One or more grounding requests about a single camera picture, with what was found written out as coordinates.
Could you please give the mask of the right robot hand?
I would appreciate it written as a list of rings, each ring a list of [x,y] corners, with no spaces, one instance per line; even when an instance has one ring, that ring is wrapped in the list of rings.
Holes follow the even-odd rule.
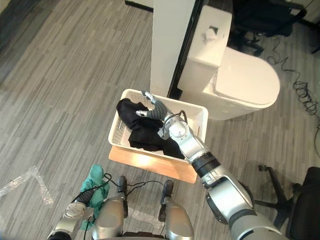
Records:
[[[167,116],[173,114],[161,100],[150,92],[142,90],[141,93],[153,104],[154,108],[152,110],[137,110],[135,112],[136,115],[153,120],[164,121]]]

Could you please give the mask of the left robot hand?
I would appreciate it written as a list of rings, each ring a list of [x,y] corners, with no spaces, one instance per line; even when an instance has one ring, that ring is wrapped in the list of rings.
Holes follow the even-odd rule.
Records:
[[[84,204],[86,207],[89,206],[89,203],[95,193],[95,191],[98,189],[99,187],[96,185],[92,188],[86,189],[82,192],[80,192],[72,201],[72,203],[82,203]]]

